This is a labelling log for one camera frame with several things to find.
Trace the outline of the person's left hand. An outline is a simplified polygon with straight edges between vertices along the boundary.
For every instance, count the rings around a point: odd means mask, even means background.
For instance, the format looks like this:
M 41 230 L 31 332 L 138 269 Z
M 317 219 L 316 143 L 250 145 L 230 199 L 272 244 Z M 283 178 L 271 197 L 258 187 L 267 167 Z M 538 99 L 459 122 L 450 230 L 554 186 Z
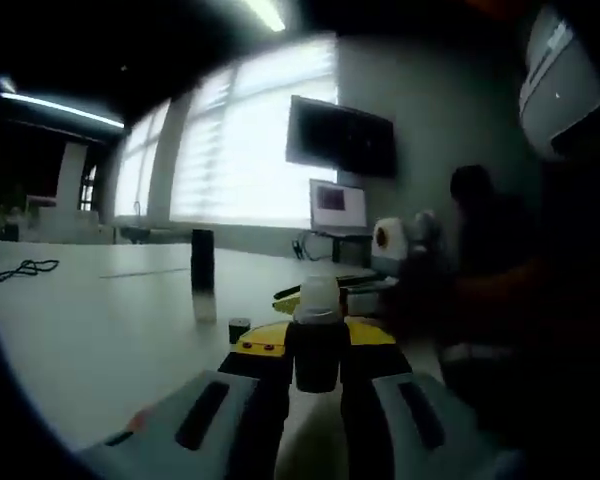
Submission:
M 143 408 L 137 411 L 127 423 L 126 430 L 130 432 L 141 430 L 144 427 L 150 412 L 151 408 Z

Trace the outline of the person's right hand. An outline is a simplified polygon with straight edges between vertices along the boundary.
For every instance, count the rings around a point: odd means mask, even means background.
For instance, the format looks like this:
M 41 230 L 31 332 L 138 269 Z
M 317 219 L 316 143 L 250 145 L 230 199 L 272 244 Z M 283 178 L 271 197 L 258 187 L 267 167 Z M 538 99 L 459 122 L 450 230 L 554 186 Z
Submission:
M 417 250 L 401 263 L 385 300 L 386 323 L 400 340 L 460 338 L 459 277 L 440 260 L 431 251 Z

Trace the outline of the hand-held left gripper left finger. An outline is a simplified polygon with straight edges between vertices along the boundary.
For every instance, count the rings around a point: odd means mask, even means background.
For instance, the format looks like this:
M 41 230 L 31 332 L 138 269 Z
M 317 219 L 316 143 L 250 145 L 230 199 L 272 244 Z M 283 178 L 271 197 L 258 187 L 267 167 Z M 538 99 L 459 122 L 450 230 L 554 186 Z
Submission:
M 126 428 L 80 452 L 98 479 L 270 479 L 289 414 L 288 323 L 244 333 L 204 370 Z

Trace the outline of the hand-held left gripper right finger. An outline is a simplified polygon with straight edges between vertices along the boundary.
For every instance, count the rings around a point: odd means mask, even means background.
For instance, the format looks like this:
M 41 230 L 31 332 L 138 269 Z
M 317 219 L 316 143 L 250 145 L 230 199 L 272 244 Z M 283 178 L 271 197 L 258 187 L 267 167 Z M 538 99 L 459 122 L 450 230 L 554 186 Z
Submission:
M 341 415 L 350 478 L 525 478 L 525 454 L 483 430 L 444 384 L 414 373 L 390 334 L 360 319 L 345 325 Z

